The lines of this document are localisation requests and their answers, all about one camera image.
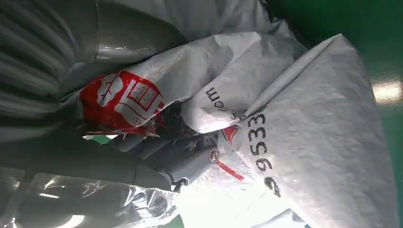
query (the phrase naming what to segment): red stripe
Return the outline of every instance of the red stripe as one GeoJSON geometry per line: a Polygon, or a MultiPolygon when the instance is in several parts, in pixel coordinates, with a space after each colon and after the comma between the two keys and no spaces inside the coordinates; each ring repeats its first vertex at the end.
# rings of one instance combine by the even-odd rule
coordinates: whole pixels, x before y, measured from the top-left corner
{"type": "Polygon", "coordinates": [[[231,176],[235,177],[236,179],[238,179],[239,181],[243,181],[243,177],[239,174],[237,174],[237,172],[235,172],[234,170],[232,170],[230,167],[226,166],[224,163],[222,163],[221,161],[217,162],[217,165],[222,168],[222,170],[226,171],[227,173],[229,173],[231,176]]]}
{"type": "Polygon", "coordinates": [[[230,144],[232,144],[232,138],[234,137],[236,132],[237,128],[235,127],[227,127],[224,129],[224,134],[227,137],[227,140],[230,144]]]}

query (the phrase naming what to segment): red label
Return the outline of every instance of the red label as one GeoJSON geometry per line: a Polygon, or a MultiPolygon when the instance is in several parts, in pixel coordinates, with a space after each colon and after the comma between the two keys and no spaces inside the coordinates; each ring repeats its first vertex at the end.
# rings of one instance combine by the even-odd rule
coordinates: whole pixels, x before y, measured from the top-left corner
{"type": "Polygon", "coordinates": [[[147,135],[143,126],[164,103],[152,82],[127,71],[102,75],[80,93],[84,119],[122,133],[147,135]]]}
{"type": "Polygon", "coordinates": [[[227,127],[225,129],[222,130],[222,132],[224,132],[225,138],[227,139],[227,141],[232,144],[232,138],[234,137],[235,133],[237,132],[237,128],[236,127],[227,127]]]}

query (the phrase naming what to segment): green floor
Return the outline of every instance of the green floor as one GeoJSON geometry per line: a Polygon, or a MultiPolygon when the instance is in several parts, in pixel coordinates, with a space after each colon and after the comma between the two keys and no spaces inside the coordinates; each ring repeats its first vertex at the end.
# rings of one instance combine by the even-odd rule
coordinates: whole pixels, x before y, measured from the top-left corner
{"type": "Polygon", "coordinates": [[[268,0],[315,45],[343,33],[363,58],[382,115],[403,224],[403,0],[268,0]]]}

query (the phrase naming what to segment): printed number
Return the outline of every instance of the printed number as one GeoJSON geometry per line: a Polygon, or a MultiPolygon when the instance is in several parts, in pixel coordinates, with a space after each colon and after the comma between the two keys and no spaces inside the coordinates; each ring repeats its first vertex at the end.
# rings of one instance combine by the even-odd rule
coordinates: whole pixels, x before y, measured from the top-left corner
{"type": "Polygon", "coordinates": [[[248,121],[248,127],[250,127],[250,122],[251,122],[252,120],[255,122],[255,124],[258,124],[258,119],[259,119],[259,118],[262,120],[262,122],[261,122],[260,124],[264,124],[264,123],[266,122],[266,118],[264,117],[264,115],[263,115],[263,114],[259,114],[259,115],[257,115],[256,117],[252,116],[252,117],[250,118],[250,120],[248,121]]]}
{"type": "Polygon", "coordinates": [[[264,179],[265,185],[271,190],[271,192],[277,197],[281,197],[280,189],[278,188],[276,182],[271,177],[266,177],[264,179]]]}
{"type": "Polygon", "coordinates": [[[253,156],[257,156],[259,155],[259,148],[263,147],[264,149],[264,153],[267,153],[267,146],[264,142],[258,142],[258,144],[256,144],[256,151],[253,151],[253,147],[252,145],[250,146],[250,152],[252,153],[253,156]]]}
{"type": "Polygon", "coordinates": [[[252,141],[252,134],[255,135],[255,139],[258,138],[259,132],[262,132],[262,139],[266,137],[266,130],[263,127],[258,127],[256,130],[252,129],[248,132],[249,142],[252,141]]]}
{"type": "Polygon", "coordinates": [[[266,171],[266,168],[268,167],[270,170],[273,169],[273,166],[271,166],[271,163],[269,160],[265,158],[259,158],[256,160],[256,166],[260,171],[266,171]]]}

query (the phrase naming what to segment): clear plastic wrap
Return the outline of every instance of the clear plastic wrap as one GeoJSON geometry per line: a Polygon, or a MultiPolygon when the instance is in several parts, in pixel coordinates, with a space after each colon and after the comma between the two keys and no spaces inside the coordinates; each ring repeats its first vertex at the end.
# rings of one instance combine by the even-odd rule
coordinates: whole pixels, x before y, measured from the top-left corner
{"type": "Polygon", "coordinates": [[[10,227],[146,228],[178,215],[177,193],[135,185],[36,174],[10,227]]]}
{"type": "MultiPolygon", "coordinates": [[[[21,184],[24,174],[25,171],[0,166],[0,216],[13,213],[12,209],[8,209],[8,207],[13,203],[12,198],[21,184]]],[[[0,217],[0,224],[6,222],[0,217]]]]}
{"type": "MultiPolygon", "coordinates": [[[[290,43],[270,38],[273,42],[264,47],[263,36],[254,39],[259,34],[231,35],[213,36],[202,49],[197,48],[201,41],[174,48],[131,70],[159,83],[172,76],[202,82],[182,104],[184,122],[201,133],[236,125],[232,148],[259,174],[261,184],[287,199],[311,227],[399,227],[393,171],[374,94],[348,40],[334,36],[299,57],[294,41],[281,34],[274,37],[290,43]],[[195,61],[198,51],[217,51],[217,44],[225,47],[220,52],[225,57],[195,61]],[[226,57],[230,61],[222,64],[226,57]]],[[[173,97],[187,88],[193,87],[166,93],[173,97]]]]}

